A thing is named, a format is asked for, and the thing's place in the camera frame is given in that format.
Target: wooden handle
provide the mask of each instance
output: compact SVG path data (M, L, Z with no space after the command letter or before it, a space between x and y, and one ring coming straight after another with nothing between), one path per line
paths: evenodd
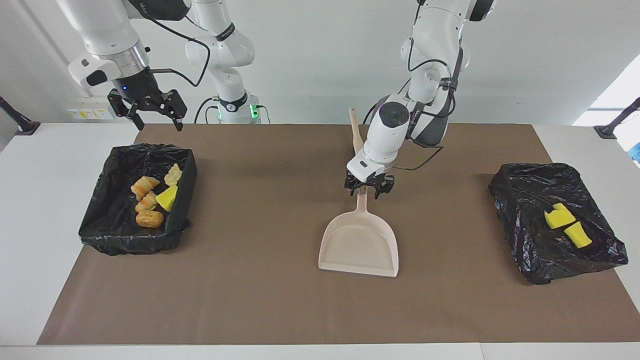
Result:
M362 150L364 143L360 136L360 130L358 129L358 117L356 116L356 110L354 108L349 108L349 118L351 119L351 132L353 132L353 150L357 154Z

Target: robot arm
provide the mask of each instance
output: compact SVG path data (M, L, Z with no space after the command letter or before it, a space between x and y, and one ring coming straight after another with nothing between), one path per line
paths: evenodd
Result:
M413 36L402 48L412 72L409 91L384 97L374 108L367 141L347 164L346 188L373 186L376 198L388 193L394 178L387 172L405 139L423 147L440 143L463 65L463 25L467 20L483 20L492 9L493 0L431 0L421 7Z
M69 64L71 76L84 88L107 81L116 86L108 99L115 113L132 120L139 130L144 123L140 111L156 111L170 117L175 127L182 129L186 106L178 91L163 93L149 67L140 37L129 23L133 9L138 15L158 20L183 18L189 7L183 0L56 0L83 39L86 51Z
M197 40L212 50L207 70L218 90L218 119L235 124L260 122L255 110L257 98L245 90L240 73L233 69L253 63L255 49L251 40L236 29L224 0L193 0L191 6L196 23L214 35ZM193 65L204 65L207 54L202 47L189 42L186 53Z

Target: bread piece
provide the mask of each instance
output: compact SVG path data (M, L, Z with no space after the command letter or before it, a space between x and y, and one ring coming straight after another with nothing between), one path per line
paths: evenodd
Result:
M156 180L154 177L143 176L135 184L131 185L131 192L136 195L136 200L140 201L159 183L160 180Z
M136 211L139 213L143 210L153 210L158 205L158 201L156 200L156 195L153 191L149 192L145 195L142 200L136 205Z
M155 229L162 225L164 215L159 211L143 210L136 216L136 222L142 227Z
M173 164L171 169L169 169L169 173L164 176L164 183L167 184L167 186L178 185L181 177L182 170L180 170L178 164Z

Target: cable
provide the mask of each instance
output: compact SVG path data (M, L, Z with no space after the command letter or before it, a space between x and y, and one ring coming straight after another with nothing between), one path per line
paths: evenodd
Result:
M200 111L202 111L202 108L204 107L204 105L209 102L214 100L214 97L208 97L205 99L205 101L202 102L202 104L200 104L200 107L198 108L198 111L196 111L196 117L193 119L193 123L197 124L198 123L198 116L200 115Z
M369 109L369 111L367 112L367 115L365 115L364 120L362 121L362 125L365 125L367 123L367 119L369 118L369 115L371 115L371 112L373 111L373 109L375 109L376 105L377 103L371 106L371 109Z
M424 113L420 114L420 116L429 115L429 116L436 117L436 118L439 118L439 119L450 117L451 114L453 114L453 112L456 111L456 96L453 94L453 90L449 90L449 94L447 96L451 100L451 109L449 110L448 114L446 114L446 115L438 115L438 114L428 113L428 112L425 111Z
M191 20L188 16L185 16L185 18L187 18L187 20L188 20L190 23L192 23L196 28L198 28L198 29L200 29L200 30L204 30L204 31L208 32L208 31L207 31L207 29L205 29L205 28L201 27L200 25L196 24L195 22L193 22L193 20Z
M267 112L267 121L268 121L268 122L269 122L269 124L270 124L270 123L271 123L271 118L269 117L269 109L267 109L267 107L266 107L266 106L264 106L264 105L256 105L256 107L255 107L255 108L256 108L256 109L262 109L262 108L264 108L264 111L266 111L266 112Z
M411 78L409 78L409 80L407 80L404 85L402 86L402 88L400 89L400 91L398 91L398 95L400 95L400 93L402 92L402 90L404 90L404 88L406 88L407 85L409 85L409 83L411 82Z
M218 107L213 105L204 110L204 122L206 122L207 124L209 123L209 118L207 116L207 114L209 114L209 109L218 109Z
M198 85L199 85L199 83L198 84L194 83L191 79L187 78L186 75L184 75L183 73L179 72L178 70L173 70L173 69L151 69L149 72L152 73L152 74L176 74L176 75L180 76L182 79L185 79L193 87L198 87Z
M442 149L444 149L444 146L427 146L429 148L433 148L433 149L438 149L436 150L436 152L434 152L427 160L425 160L423 163L421 163L420 165L414 167L414 168L406 168L406 167L393 167L396 168L398 170L405 170L405 171L416 171L418 169L420 169L421 167L423 167L424 165L427 165L427 163L429 161L431 161L431 159L435 158L436 155L442 151Z
M424 1L418 1L418 10L416 10L415 12L415 19L413 20L413 27L415 27L416 23L418 23L418 16L420 15L420 9L422 8L422 5L424 5ZM442 65L444 65L447 68L447 71L449 72L449 77L451 78L451 69L449 68L449 65L439 59L431 59L431 60L425 60L423 62L421 62L419 65L417 65L414 68L411 68L411 55L413 54L413 37L411 37L411 47L409 48L409 59L406 62L406 68L409 70L409 72L413 72L415 69L428 64L428 63L441 63Z
M196 40L195 38L190 38L190 37L188 37L188 36L186 36L186 35L184 35L184 34L182 34L182 33L179 33L178 31L175 31L175 30L174 30L174 29L172 29L172 28L169 28L169 27L168 27L168 26L166 26L166 25L161 24L160 22L158 22L157 20L155 20L155 19L153 19L151 16L149 16L149 14L147 14L146 12L140 12L140 13L142 14L142 17L144 17L145 19L147 19L147 20L149 20L149 21L153 22L154 24L158 25L159 27L161 27L161 28L163 28L163 29L165 29L165 30L169 31L170 33L172 33L172 34L174 34L174 35L176 35L176 36L178 36L178 37L181 37L181 38L183 38L183 39L186 39L187 41L191 41L191 42L194 42L194 43L196 43L196 44L199 44L199 45L203 46L205 49L207 49L207 60L204 62L204 66L202 67L202 72L200 73L200 77L198 78L198 81L197 81L197 82L195 82L195 83L194 83L192 80L189 80L189 79L188 79L185 75L183 75L182 73L180 73L180 72L178 72L178 71L176 71L176 70L173 70L173 69L160 69L160 70L171 70L171 71L161 71L161 72L159 72L160 74L162 74L162 73L165 73L165 74L166 74L166 73L168 73L168 72L171 72L171 73L174 73L174 74L180 75L180 76L182 76L184 79L186 79L187 81L189 81L189 84L193 85L194 87L198 87L198 86L200 86L200 83L202 82L202 79L204 78L204 74L207 72L207 67L209 66L209 60L211 59L211 49L209 48L209 46L207 46L207 44L205 44L205 43L203 43L203 42L201 42L201 41L199 41L199 40Z

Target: brown mat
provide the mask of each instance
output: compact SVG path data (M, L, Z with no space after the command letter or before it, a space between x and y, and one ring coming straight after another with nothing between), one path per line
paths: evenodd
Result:
M531 286L511 259L487 184L503 163L550 161L531 126L453 124L432 163L395 172L370 210L396 232L396 279L318 270L326 225L355 208L342 189L350 136L348 126L147 126L137 142L196 155L194 226L165 254L85 247L38 343L640 341L614 271ZM408 143L397 165L429 153Z

